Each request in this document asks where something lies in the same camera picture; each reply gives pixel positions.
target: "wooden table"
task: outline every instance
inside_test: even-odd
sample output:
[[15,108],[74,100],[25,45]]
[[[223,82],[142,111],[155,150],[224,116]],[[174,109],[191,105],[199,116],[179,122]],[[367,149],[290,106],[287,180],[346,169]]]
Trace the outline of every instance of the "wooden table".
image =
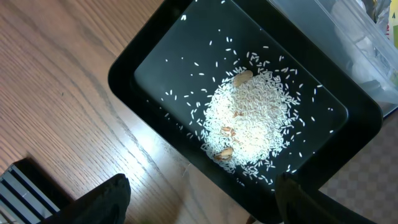
[[30,156],[73,198],[124,173],[126,223],[245,223],[109,89],[111,64],[160,3],[0,1],[0,170]]

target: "white rice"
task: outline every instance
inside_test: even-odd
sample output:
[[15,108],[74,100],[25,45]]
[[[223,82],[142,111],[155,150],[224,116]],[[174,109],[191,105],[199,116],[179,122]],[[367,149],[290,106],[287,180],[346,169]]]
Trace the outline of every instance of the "white rice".
[[[232,147],[230,161],[214,161],[227,172],[233,172],[237,166],[254,167],[282,151],[285,141],[281,132],[293,121],[288,119],[287,111],[294,99],[280,87],[280,76],[273,76],[272,72],[256,75],[239,87],[232,85],[233,78],[227,79],[204,111],[205,143],[201,148],[214,160],[216,154]],[[242,115],[234,118],[235,112]],[[220,133],[223,127],[233,128],[236,135],[223,136]],[[272,161],[269,168],[275,168]],[[258,171],[248,174],[256,177]]]

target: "clear plastic container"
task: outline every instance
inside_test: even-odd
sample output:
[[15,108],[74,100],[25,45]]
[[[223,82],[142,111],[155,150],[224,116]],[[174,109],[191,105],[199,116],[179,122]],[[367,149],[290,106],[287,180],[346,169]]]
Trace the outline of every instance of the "clear plastic container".
[[269,1],[374,100],[398,103],[398,50],[356,1]]

